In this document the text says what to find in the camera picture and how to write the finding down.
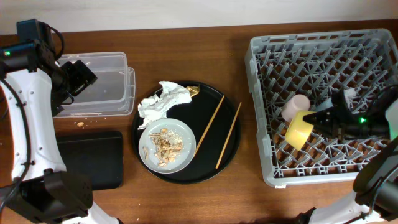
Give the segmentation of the yellow bowl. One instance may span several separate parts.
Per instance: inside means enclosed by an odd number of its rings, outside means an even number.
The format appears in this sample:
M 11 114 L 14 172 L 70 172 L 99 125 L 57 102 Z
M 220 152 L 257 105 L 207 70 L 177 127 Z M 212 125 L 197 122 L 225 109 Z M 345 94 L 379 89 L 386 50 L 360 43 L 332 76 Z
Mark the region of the yellow bowl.
M 285 134 L 285 141 L 298 151 L 303 148 L 314 127 L 303 120 L 304 116 L 310 114 L 313 114 L 313 111 L 300 110 L 297 112 Z

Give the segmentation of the pink cup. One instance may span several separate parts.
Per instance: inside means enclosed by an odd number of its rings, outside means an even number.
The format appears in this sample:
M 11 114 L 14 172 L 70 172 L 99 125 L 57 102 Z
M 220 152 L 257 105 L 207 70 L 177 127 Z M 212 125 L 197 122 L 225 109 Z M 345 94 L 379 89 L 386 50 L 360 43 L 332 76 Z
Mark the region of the pink cup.
M 282 107 L 281 115 L 285 121 L 291 122 L 299 111 L 308 110 L 309 108 L 309 98 L 305 95 L 298 94 L 294 95 L 288 102 L 286 102 Z

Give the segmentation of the white napkin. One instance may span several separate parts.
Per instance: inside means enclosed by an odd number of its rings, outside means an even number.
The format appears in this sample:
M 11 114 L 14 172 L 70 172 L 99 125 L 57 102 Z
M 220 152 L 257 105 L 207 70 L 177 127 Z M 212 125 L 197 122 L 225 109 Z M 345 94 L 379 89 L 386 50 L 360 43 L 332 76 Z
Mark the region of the white napkin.
M 162 93 L 160 96 L 154 94 L 144 98 L 137 107 L 139 116 L 143 118 L 142 124 L 138 127 L 146 129 L 150 124 L 167 117 L 167 112 L 175 105 L 187 104 L 192 101 L 190 92 L 185 87 L 170 81 L 160 81 Z

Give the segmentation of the wooden chopstick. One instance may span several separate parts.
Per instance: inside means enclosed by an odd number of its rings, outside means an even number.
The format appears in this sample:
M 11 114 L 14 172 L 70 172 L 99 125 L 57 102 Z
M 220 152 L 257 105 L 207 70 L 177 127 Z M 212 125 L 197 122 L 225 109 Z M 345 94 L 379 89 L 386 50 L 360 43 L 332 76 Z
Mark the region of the wooden chopstick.
M 223 95 L 222 98 L 220 99 L 220 102 L 218 103 L 218 106 L 214 110 L 214 113 L 212 114 L 212 116 L 211 116 L 211 118 L 210 118 L 210 120 L 209 120 L 209 122 L 208 122 L 208 124 L 207 124 L 207 126 L 206 126 L 206 128 L 205 128 L 205 130 L 203 132 L 203 134 L 201 135 L 201 138 L 200 138 L 200 140 L 199 140 L 199 142 L 198 142 L 198 144 L 196 146 L 196 149 L 195 149 L 194 157 L 196 156 L 200 146 L 202 145 L 202 142 L 203 142 L 203 140 L 204 140 L 204 138 L 205 138 L 210 126 L 212 125 L 213 120 L 215 119 L 215 117 L 216 117 L 216 115 L 217 115 L 217 113 L 218 113 L 218 111 L 219 111 L 219 109 L 220 109 L 220 107 L 221 107 L 221 105 L 222 105 L 222 103 L 224 101 L 224 98 L 225 98 L 225 96 Z
M 224 142 L 224 144 L 223 144 L 223 148 L 222 148 L 222 150 L 221 150 L 221 152 L 220 152 L 220 156 L 219 156 L 218 161 L 217 161 L 217 163 L 216 163 L 215 169 L 218 169 L 219 166 L 220 166 L 220 163 L 221 163 L 221 160 L 222 160 L 222 158 L 223 158 L 224 152 L 225 152 L 226 147 L 227 147 L 227 145 L 228 145 L 228 141 L 229 141 L 229 139 L 230 139 L 231 133 L 233 132 L 233 129 L 234 129 L 234 125 L 235 125 L 236 120 L 237 120 L 237 118 L 238 118 L 238 114 L 239 114 L 239 111 L 240 111 L 240 109 L 241 109 L 241 105 L 242 105 L 242 102 L 240 102 L 239 105 L 238 105 L 238 108 L 237 108 L 237 110 L 236 110 L 235 116 L 234 116 L 234 118 L 233 118 L 233 121 L 232 121 L 232 123 L 231 123 L 230 129 L 229 129 L 229 131 L 228 131 L 228 135 L 227 135 L 227 137 L 226 137 L 226 140 L 225 140 L 225 142 Z

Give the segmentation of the food scraps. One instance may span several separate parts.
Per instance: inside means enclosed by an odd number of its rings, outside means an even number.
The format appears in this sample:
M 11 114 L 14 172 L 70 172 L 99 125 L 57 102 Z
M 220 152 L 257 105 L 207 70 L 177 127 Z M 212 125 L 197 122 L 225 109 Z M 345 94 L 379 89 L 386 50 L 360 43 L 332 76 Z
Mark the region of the food scraps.
M 181 157 L 183 140 L 177 132 L 164 128 L 157 133 L 149 133 L 147 137 L 152 144 L 152 149 L 149 146 L 142 148 L 145 161 L 149 161 L 150 156 L 154 156 L 157 160 L 155 164 L 165 167 Z

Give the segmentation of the grey plate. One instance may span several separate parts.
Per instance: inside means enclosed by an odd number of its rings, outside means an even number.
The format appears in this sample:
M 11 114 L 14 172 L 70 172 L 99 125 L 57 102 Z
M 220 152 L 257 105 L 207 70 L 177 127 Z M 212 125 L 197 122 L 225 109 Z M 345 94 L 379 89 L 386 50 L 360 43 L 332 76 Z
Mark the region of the grey plate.
M 150 124 L 139 139 L 139 158 L 151 171 L 173 174 L 193 160 L 196 139 L 193 131 L 177 119 L 162 119 Z

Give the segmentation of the gold foil wrapper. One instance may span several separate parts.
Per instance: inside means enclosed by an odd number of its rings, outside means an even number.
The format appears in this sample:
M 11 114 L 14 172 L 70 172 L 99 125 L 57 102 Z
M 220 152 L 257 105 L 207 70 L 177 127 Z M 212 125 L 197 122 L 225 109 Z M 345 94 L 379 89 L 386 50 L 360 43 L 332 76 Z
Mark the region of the gold foil wrapper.
M 190 97 L 193 98 L 194 96 L 198 95 L 200 92 L 200 86 L 187 86 L 186 89 L 189 91 Z

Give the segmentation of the light blue cup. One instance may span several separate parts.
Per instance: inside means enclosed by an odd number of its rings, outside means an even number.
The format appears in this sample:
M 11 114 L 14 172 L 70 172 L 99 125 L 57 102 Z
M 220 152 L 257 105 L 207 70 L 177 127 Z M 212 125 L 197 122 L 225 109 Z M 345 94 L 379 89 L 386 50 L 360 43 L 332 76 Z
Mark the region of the light blue cup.
M 318 106 L 315 107 L 314 111 L 319 112 L 328 108 L 333 107 L 333 103 L 331 98 L 325 100 L 324 102 L 320 103 Z

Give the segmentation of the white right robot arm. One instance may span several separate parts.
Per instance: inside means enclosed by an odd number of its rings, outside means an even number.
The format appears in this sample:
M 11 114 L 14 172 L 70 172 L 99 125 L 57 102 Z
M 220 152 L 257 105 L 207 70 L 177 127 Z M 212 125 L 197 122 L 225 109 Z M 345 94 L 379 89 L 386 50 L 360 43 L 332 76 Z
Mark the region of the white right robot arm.
M 397 85 L 376 94 L 368 109 L 353 114 L 340 90 L 331 97 L 332 106 L 319 112 L 300 111 L 291 122 L 287 138 L 298 138 L 304 130 L 327 138 L 360 140 L 388 139 L 389 143 L 357 174 L 353 190 L 339 201 L 300 213 L 294 223 L 371 223 L 397 218 Z

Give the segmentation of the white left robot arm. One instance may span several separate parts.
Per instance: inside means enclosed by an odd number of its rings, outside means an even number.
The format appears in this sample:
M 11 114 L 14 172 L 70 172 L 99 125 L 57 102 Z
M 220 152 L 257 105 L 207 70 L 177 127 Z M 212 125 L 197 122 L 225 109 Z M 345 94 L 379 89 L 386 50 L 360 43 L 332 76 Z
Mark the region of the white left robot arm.
M 1 188 L 1 207 L 32 223 L 118 223 L 93 200 L 90 180 L 67 171 L 53 117 L 93 84 L 81 61 L 58 63 L 56 29 L 30 19 L 16 24 L 19 41 L 1 49 L 1 88 L 13 139 L 12 184 Z

